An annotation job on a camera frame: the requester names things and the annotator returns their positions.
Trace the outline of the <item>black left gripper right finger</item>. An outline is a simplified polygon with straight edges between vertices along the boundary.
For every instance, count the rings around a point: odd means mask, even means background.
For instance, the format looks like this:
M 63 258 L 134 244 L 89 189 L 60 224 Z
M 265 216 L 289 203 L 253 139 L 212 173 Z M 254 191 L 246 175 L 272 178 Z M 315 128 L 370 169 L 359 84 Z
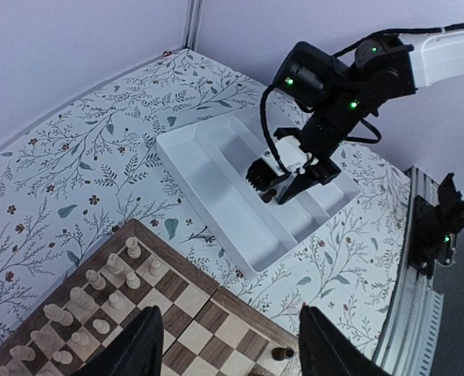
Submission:
M 386 375 L 315 306 L 299 314 L 299 359 L 303 375 Z

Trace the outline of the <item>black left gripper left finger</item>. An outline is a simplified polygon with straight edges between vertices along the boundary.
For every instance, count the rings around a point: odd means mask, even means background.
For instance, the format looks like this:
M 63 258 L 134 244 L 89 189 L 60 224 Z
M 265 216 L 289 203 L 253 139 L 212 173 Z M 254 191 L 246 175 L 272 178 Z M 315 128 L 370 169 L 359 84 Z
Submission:
M 164 327 L 157 306 L 144 308 L 98 356 L 75 376 L 135 376 L 161 373 Z

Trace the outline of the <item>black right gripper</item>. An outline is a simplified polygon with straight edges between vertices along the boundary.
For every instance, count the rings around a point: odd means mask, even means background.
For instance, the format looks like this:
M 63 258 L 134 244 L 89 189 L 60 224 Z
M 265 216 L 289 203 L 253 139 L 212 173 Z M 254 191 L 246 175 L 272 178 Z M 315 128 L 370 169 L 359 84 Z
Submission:
M 359 138 L 349 137 L 364 114 L 359 110 L 346 110 L 334 116 L 314 113 L 303 128 L 278 128 L 274 137 L 278 140 L 294 136 L 301 142 L 301 149 L 312 153 L 318 162 L 304 174 L 297 174 L 276 199 L 278 204 L 286 204 L 313 184 L 328 184 L 339 175 L 341 169 L 331 160 L 340 143 L 344 140 L 359 142 Z

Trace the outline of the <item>dark chess piece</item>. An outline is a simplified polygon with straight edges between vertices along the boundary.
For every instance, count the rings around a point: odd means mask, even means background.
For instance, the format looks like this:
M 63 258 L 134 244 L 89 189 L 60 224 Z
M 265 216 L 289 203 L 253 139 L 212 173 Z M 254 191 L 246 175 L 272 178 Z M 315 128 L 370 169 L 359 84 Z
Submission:
M 295 350 L 290 347 L 275 347 L 271 350 L 271 356 L 276 361 L 290 360 L 294 355 Z

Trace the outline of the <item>wooden chess board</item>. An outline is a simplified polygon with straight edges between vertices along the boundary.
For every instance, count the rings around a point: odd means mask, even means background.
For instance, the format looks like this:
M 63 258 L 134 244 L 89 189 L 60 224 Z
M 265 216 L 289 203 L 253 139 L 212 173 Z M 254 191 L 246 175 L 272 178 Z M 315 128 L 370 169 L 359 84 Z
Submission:
M 131 259 L 125 241 L 135 237 L 141 256 Z M 107 267 L 107 258 L 115 253 L 124 264 L 124 273 L 115 276 Z M 150 264 L 158 259 L 163 273 L 150 274 Z M 85 277 L 88 269 L 101 274 L 106 281 L 102 291 L 94 290 Z M 125 276 L 135 272 L 141 285 L 132 290 Z M 90 311 L 71 312 L 70 290 L 79 287 L 96 303 Z M 109 295 L 119 293 L 125 299 L 124 309 L 113 309 Z M 164 327 L 161 372 L 164 375 L 282 375 L 288 372 L 288 361 L 271 356 L 275 347 L 290 347 L 298 356 L 297 338 L 255 311 L 244 301 L 221 287 L 140 222 L 124 225 L 82 266 L 67 277 L 45 300 L 70 312 L 74 321 L 63 327 L 45 317 L 39 305 L 29 317 L 0 345 L 0 366 L 16 360 L 9 350 L 16 345 L 30 346 L 36 353 L 32 362 L 20 361 L 25 375 L 70 375 L 98 356 L 146 307 L 157 306 Z M 107 334 L 99 334 L 92 326 L 95 319 L 110 324 Z M 32 331 L 52 334 L 55 344 L 41 351 L 31 340 Z M 84 332 L 90 337 L 87 346 L 71 340 L 71 335 Z M 63 365 L 53 360 L 56 351 L 68 351 L 74 360 Z

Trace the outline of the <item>white plastic compartment tray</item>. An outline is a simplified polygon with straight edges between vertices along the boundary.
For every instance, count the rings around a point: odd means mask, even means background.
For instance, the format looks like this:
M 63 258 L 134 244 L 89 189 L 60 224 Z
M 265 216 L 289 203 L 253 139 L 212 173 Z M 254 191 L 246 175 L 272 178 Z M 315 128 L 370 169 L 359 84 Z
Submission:
M 158 156 L 231 261 L 247 277 L 275 266 L 359 196 L 341 172 L 288 203 L 266 203 L 246 179 L 267 149 L 258 107 L 236 110 L 166 132 Z

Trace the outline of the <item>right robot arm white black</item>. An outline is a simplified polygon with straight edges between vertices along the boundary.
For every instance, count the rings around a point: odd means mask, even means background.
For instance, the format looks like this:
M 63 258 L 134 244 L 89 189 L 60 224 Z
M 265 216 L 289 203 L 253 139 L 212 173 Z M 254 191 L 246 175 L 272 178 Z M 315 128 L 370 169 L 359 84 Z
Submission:
M 447 27 L 376 31 L 329 55 L 298 42 L 270 84 L 310 115 L 301 128 L 279 128 L 277 139 L 292 136 L 307 155 L 279 204 L 317 184 L 330 183 L 340 170 L 331 157 L 345 141 L 363 143 L 351 132 L 363 124 L 378 143 L 382 135 L 366 121 L 391 99 L 411 96 L 436 82 L 464 76 L 464 23 Z

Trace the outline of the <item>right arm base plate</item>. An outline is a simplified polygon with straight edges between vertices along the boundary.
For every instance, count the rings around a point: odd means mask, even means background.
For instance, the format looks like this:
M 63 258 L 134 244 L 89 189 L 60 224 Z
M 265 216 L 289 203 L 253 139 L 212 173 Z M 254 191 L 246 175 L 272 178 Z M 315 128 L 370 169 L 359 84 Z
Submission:
M 437 188 L 437 204 L 417 195 L 412 207 L 412 230 L 408 264 L 432 279 L 435 264 L 451 265 L 456 236 L 464 229 L 464 192 L 448 173 Z

